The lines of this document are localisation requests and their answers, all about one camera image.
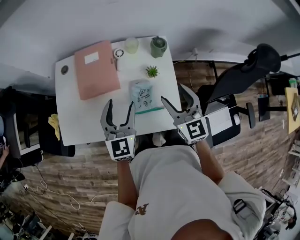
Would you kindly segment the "person's black trousers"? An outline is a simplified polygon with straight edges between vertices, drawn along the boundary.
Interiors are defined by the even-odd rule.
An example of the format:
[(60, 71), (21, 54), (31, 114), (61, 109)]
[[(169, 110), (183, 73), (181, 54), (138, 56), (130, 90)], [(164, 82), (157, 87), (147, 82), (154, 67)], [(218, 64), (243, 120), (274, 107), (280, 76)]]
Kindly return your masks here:
[[(162, 147), (167, 146), (175, 146), (175, 145), (182, 145), (182, 146), (188, 146), (186, 141), (178, 134), (176, 129), (167, 130), (160, 133), (165, 140), (165, 143), (163, 143)], [(156, 148), (156, 146), (153, 142), (153, 133), (145, 134), (139, 136), (139, 142), (138, 142), (138, 149), (145, 150), (150, 148)]]

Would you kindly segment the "yellow cloth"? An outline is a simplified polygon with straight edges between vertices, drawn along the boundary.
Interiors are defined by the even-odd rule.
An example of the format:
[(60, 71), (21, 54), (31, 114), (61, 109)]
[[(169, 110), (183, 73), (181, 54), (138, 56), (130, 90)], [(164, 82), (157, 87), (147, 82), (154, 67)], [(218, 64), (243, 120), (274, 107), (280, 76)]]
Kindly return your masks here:
[(60, 141), (60, 124), (58, 115), (52, 114), (50, 117), (48, 117), (48, 123), (53, 127), (55, 131), (55, 136), (57, 140)]

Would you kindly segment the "person's right forearm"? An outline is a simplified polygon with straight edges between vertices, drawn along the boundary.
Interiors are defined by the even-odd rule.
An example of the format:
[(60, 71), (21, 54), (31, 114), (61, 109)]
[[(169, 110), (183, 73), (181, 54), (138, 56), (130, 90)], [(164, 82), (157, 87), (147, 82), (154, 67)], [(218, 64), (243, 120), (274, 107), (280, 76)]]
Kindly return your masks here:
[(217, 161), (206, 140), (197, 142), (195, 147), (202, 173), (218, 185), (225, 175), (221, 164)]

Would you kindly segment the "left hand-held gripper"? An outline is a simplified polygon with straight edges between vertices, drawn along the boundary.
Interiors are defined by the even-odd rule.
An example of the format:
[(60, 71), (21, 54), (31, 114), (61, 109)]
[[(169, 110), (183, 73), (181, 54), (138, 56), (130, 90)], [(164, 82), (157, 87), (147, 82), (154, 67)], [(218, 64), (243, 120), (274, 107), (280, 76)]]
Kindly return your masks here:
[(113, 123), (113, 100), (110, 99), (102, 112), (100, 123), (105, 134), (105, 144), (113, 161), (133, 159), (135, 156), (135, 104), (132, 101), (127, 118), (124, 124), (120, 124), (119, 129)]

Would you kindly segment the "green drinking bottle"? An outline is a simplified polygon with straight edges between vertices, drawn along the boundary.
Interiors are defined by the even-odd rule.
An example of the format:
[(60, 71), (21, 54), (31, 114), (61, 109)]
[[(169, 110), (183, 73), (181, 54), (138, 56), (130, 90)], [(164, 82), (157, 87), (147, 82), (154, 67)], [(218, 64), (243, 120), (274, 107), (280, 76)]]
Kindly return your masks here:
[(162, 57), (167, 49), (167, 41), (162, 37), (155, 36), (151, 39), (150, 48), (153, 58)]

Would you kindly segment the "person's left forearm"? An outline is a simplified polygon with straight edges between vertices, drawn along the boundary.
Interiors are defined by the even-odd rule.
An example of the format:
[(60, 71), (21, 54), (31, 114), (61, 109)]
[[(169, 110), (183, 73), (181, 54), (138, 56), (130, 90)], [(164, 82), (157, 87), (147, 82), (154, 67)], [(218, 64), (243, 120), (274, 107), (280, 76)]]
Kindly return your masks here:
[(138, 193), (130, 171), (128, 161), (117, 162), (118, 202), (133, 210), (136, 209)]

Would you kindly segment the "black mesh office chair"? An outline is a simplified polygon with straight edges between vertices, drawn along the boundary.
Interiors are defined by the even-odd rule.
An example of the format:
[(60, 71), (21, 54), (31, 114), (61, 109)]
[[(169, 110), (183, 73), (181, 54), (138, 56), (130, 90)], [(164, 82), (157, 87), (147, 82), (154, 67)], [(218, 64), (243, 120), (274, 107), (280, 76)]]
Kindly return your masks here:
[(198, 89), (197, 96), (200, 99), (200, 105), (203, 115), (205, 115), (208, 103), (222, 102), (220, 99), (225, 98), (222, 102), (228, 105), (232, 127), (221, 133), (212, 136), (211, 132), (207, 137), (210, 147), (217, 146), (226, 142), (240, 133), (240, 124), (235, 125), (234, 114), (241, 113), (248, 116), (250, 128), (254, 128), (255, 112), (251, 103), (246, 103), (246, 107), (237, 106), (234, 95), (241, 94), (248, 89), (257, 80), (265, 77), (270, 72), (278, 72), (281, 68), (281, 58), (279, 53), (268, 44), (259, 44), (240, 64), (237, 64), (226, 71), (219, 77), (216, 77), (214, 85), (203, 85)]

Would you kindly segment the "person's white shirt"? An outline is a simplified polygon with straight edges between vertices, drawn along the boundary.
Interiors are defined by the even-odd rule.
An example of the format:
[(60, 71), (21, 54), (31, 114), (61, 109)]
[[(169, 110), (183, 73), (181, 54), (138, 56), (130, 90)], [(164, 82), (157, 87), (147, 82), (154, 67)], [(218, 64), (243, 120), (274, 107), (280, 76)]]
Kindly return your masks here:
[(213, 221), (233, 240), (253, 240), (263, 224), (265, 199), (235, 172), (216, 185), (202, 173), (189, 146), (147, 149), (129, 163), (136, 209), (107, 204), (98, 240), (171, 240), (186, 224)]

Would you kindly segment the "person's left white shoe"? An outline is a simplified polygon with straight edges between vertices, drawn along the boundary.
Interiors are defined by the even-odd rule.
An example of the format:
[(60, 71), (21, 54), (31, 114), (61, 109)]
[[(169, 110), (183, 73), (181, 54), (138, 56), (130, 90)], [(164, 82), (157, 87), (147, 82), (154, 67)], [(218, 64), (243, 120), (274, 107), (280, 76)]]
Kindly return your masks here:
[(165, 144), (165, 139), (163, 138), (161, 133), (154, 133), (152, 140), (153, 144), (158, 147), (161, 147), (163, 144)]

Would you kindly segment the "small potted green plant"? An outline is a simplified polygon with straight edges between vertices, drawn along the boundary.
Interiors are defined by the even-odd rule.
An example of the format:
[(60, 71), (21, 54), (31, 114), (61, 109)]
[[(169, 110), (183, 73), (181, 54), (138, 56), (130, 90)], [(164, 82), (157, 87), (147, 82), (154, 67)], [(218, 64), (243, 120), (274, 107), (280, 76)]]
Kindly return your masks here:
[(146, 74), (149, 78), (155, 78), (160, 72), (157, 66), (148, 66), (146, 67)]

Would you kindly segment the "grey laptop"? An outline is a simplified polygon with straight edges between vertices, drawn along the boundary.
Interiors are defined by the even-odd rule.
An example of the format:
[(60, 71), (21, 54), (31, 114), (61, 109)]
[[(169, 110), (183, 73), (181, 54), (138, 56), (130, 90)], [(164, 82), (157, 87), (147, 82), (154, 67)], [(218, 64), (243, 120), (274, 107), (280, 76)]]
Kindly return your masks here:
[(233, 126), (227, 104), (218, 101), (208, 103), (205, 116), (209, 119), (212, 136)]

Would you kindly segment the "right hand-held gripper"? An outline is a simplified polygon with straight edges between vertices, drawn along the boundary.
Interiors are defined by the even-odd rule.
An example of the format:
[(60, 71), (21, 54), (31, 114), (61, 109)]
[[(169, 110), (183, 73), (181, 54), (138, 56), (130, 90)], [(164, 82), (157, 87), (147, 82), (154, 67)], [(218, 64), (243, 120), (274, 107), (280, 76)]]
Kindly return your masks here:
[(193, 90), (180, 84), (179, 93), (187, 102), (187, 108), (192, 111), (191, 113), (187, 114), (184, 110), (177, 110), (171, 102), (163, 96), (161, 97), (161, 102), (173, 118), (178, 134), (188, 145), (193, 145), (208, 137), (209, 132), (206, 119), (201, 114), (202, 110), (199, 97)]

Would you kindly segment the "white table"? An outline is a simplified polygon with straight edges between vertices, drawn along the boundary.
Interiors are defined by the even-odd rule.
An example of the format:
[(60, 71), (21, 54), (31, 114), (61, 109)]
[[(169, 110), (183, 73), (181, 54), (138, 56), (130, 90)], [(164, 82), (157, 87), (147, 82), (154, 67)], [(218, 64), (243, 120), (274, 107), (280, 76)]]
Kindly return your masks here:
[(60, 131), (64, 145), (101, 142), (105, 135), (100, 117), (105, 104), (112, 99), (113, 122), (115, 125), (126, 121), (130, 105), (129, 82), (147, 79), (146, 67), (156, 66), (159, 74), (151, 78), (154, 103), (162, 106), (161, 97), (167, 98), (176, 109), (181, 109), (177, 80), (170, 49), (160, 58), (151, 56), (151, 37), (139, 38), (136, 54), (124, 53), (118, 62), (120, 89), (83, 101), (79, 97), (75, 73), (74, 56), (55, 64), (55, 94)]

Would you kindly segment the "pink file box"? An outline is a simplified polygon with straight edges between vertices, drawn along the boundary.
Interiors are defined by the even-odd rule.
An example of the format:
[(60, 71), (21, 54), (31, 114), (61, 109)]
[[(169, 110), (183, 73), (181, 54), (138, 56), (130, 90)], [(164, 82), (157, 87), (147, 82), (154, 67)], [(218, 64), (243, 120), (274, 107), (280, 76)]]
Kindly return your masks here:
[(120, 89), (110, 41), (102, 41), (74, 53), (79, 96), (88, 100)]

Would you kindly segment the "translucent plastic cup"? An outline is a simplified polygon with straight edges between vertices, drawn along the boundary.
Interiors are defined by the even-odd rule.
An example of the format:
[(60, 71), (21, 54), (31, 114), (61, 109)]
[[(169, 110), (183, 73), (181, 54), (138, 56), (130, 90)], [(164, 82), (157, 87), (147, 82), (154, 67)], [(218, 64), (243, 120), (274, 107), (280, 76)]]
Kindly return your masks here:
[(124, 42), (124, 49), (129, 54), (135, 54), (139, 47), (139, 40), (137, 38), (131, 37), (127, 38)]

